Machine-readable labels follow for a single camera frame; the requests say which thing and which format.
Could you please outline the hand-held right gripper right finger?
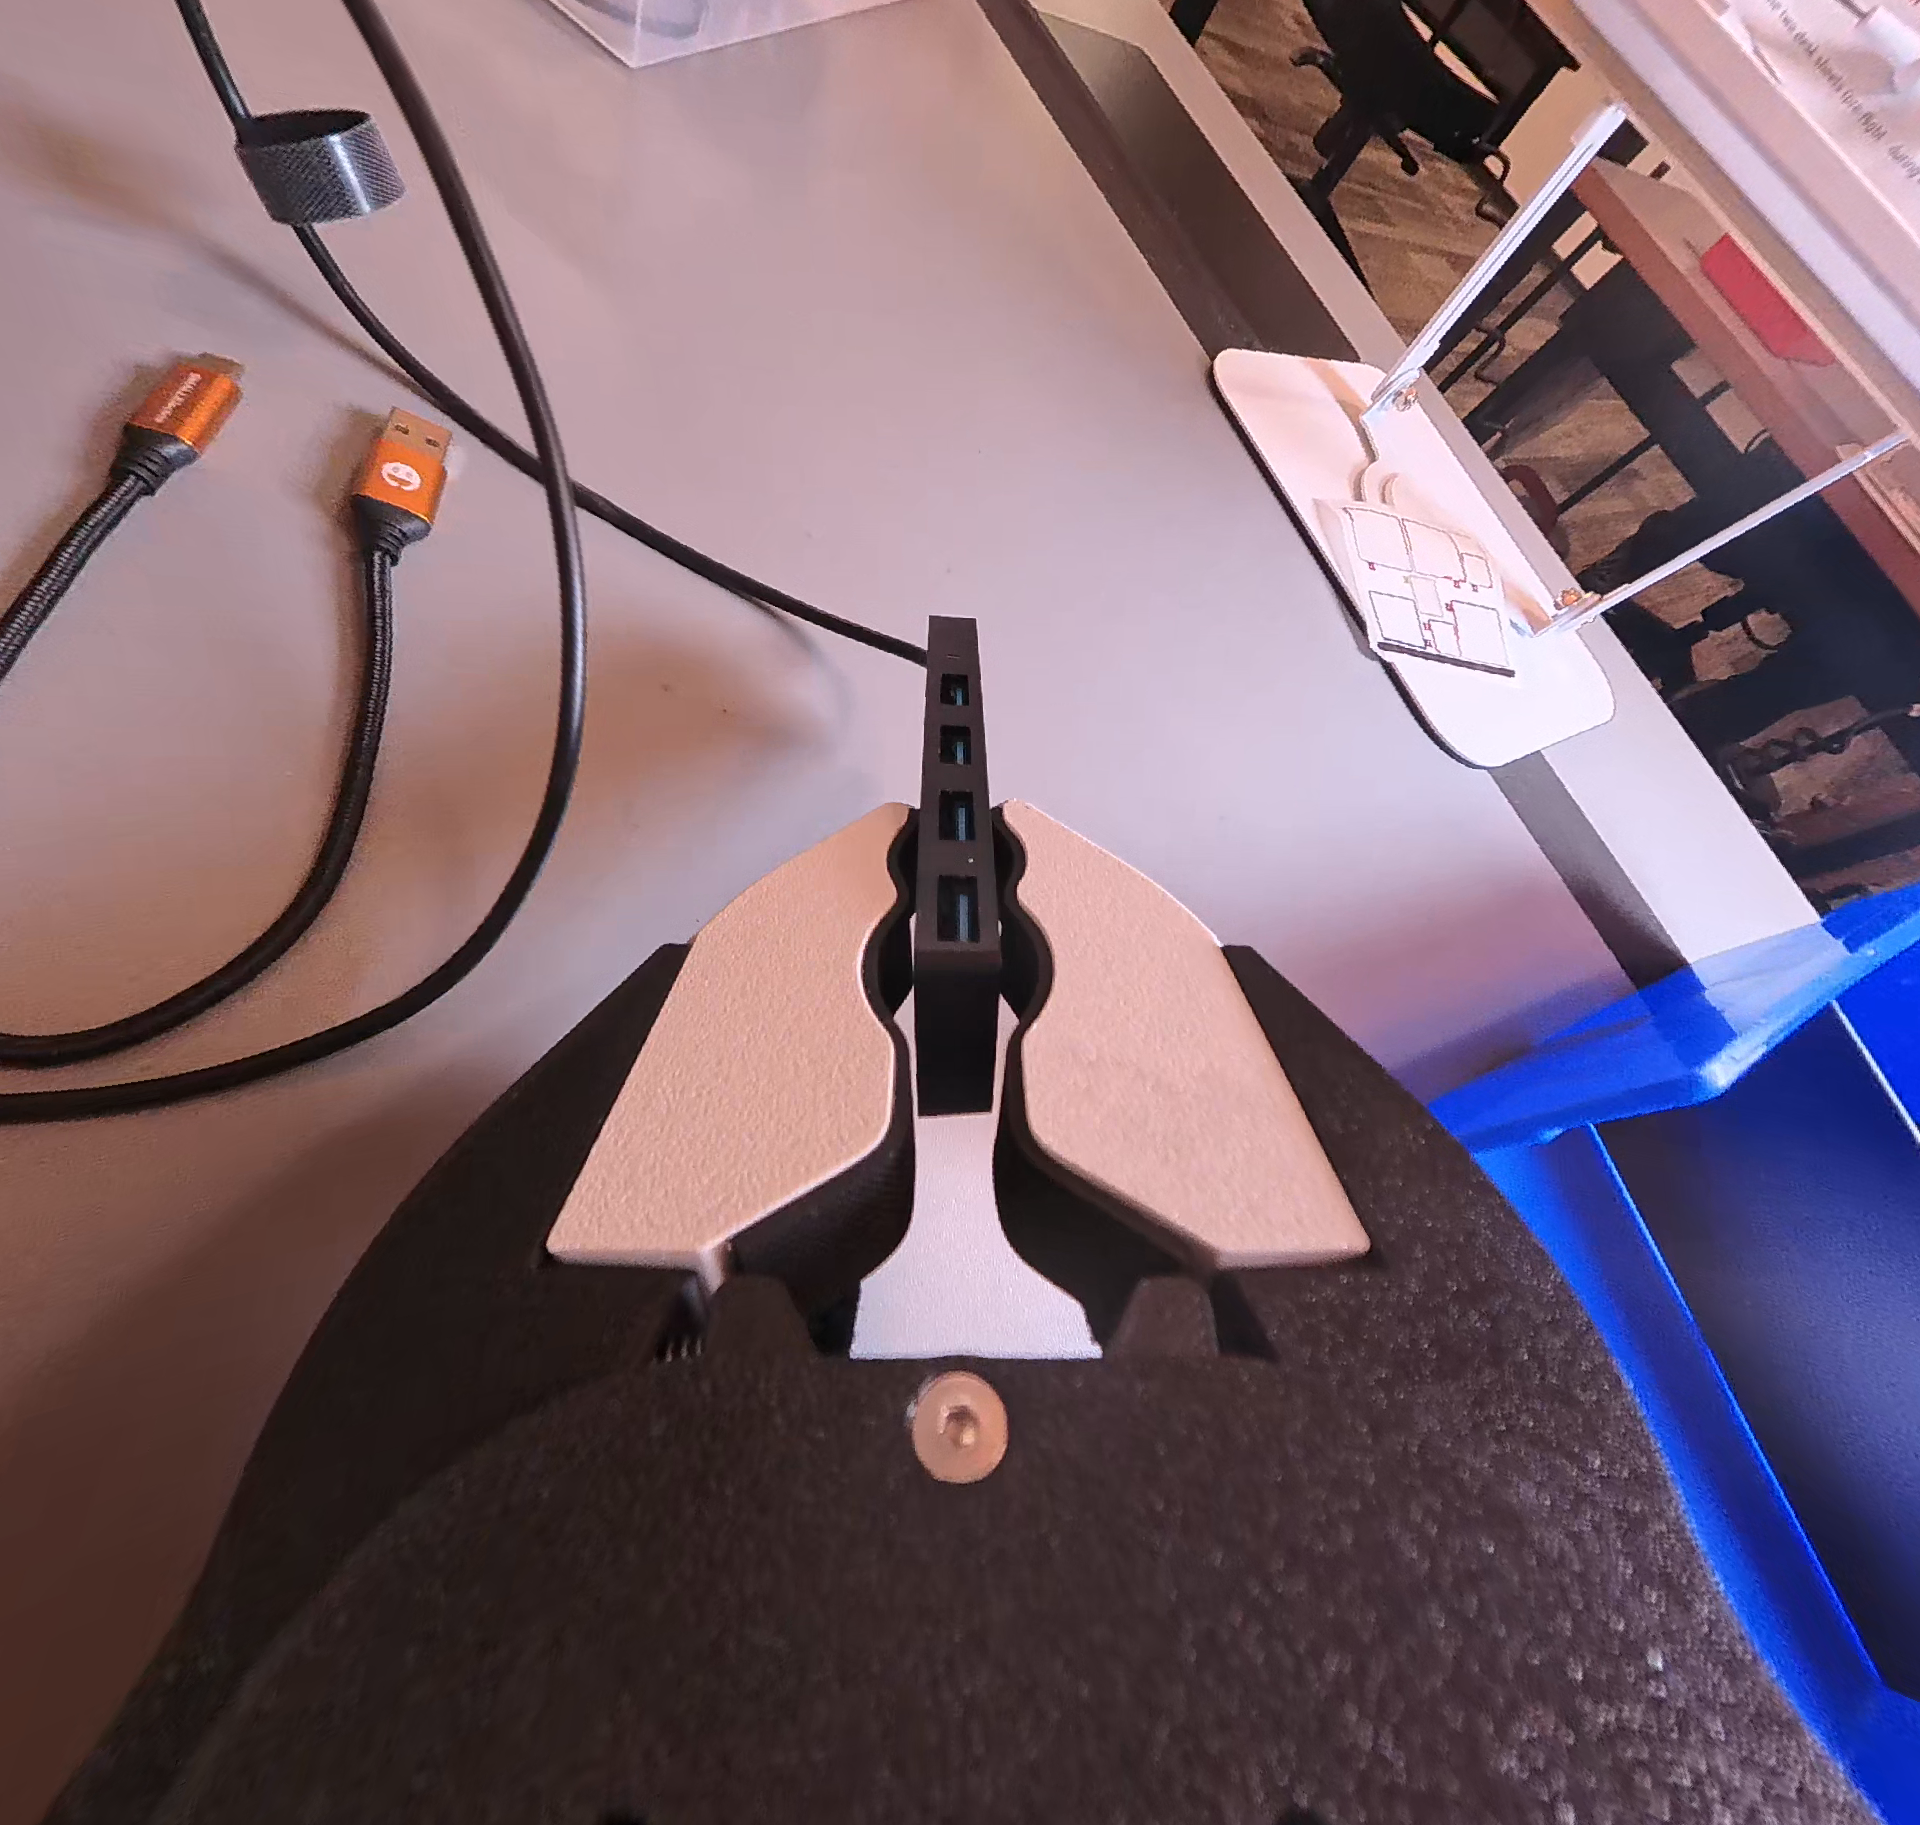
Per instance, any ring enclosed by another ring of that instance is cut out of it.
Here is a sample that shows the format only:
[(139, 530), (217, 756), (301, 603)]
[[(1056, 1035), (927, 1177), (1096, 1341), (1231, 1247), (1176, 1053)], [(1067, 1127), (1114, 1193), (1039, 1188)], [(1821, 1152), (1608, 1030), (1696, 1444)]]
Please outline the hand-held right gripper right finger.
[(996, 810), (1006, 1047), (996, 1209), (1016, 1252), (1118, 1328), (1144, 1278), (1363, 1258), (1371, 1240), (1227, 949), (1134, 864)]

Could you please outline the blue plastic bin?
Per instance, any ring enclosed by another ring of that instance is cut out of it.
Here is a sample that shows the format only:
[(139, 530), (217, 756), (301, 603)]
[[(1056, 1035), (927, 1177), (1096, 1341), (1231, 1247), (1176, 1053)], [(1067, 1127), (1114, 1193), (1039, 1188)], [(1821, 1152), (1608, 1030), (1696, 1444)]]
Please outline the blue plastic bin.
[(1918, 1815), (1918, 890), (1717, 953), (1434, 1102), (1582, 1298), (1712, 1572)]

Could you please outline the black office chair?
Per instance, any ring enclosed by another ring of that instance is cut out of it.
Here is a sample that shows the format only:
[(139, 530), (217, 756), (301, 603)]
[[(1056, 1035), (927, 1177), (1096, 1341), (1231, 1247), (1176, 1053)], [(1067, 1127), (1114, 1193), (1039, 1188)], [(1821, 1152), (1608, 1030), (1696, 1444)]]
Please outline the black office chair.
[(1294, 179), (1297, 191), (1331, 227), (1333, 191), (1371, 140), (1386, 146), (1405, 175), (1419, 171), (1405, 137), (1414, 134), (1439, 155), (1463, 164), (1504, 193), (1507, 153), (1496, 146), (1498, 106), (1459, 77), (1427, 45), (1403, 0), (1302, 0), (1322, 45), (1294, 55), (1337, 90), (1337, 108), (1321, 125), (1314, 147), (1321, 168)]

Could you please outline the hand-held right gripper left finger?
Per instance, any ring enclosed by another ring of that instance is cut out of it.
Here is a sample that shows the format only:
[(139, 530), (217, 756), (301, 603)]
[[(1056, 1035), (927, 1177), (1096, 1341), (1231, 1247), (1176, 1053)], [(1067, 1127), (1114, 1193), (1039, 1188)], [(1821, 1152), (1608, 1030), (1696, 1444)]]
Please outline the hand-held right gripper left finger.
[(549, 1230), (557, 1262), (862, 1283), (894, 1252), (916, 1113), (881, 949), (911, 820), (881, 802), (694, 933)]

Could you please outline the printed poster board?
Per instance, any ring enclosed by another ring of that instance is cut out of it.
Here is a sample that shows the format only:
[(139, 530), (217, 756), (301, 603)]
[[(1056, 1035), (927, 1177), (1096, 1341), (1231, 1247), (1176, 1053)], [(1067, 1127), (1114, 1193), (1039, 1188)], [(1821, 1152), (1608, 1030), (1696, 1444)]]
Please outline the printed poster board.
[(1918, 0), (1570, 0), (1916, 389)]

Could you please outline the slim black usb hub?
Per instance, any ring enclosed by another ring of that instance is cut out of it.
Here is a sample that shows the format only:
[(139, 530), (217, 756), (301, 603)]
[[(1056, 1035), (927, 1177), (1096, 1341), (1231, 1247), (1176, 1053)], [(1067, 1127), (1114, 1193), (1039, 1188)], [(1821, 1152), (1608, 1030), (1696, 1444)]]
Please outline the slim black usb hub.
[(977, 622), (927, 621), (916, 859), (916, 1085), (923, 1118), (994, 1098), (1002, 979)]

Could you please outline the white stand with printed tags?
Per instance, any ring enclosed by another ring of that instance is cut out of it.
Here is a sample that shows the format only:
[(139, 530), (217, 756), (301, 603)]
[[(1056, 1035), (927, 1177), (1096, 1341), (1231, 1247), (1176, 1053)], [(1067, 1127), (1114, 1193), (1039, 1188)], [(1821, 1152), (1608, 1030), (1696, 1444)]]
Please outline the white stand with printed tags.
[(1602, 106), (1388, 370), (1226, 349), (1213, 387), (1342, 594), (1363, 647), (1454, 758), (1484, 771), (1606, 726), (1616, 692), (1582, 631), (1602, 613), (1910, 446), (1894, 430), (1610, 593), (1551, 593), (1435, 421), (1447, 332), (1625, 125)]

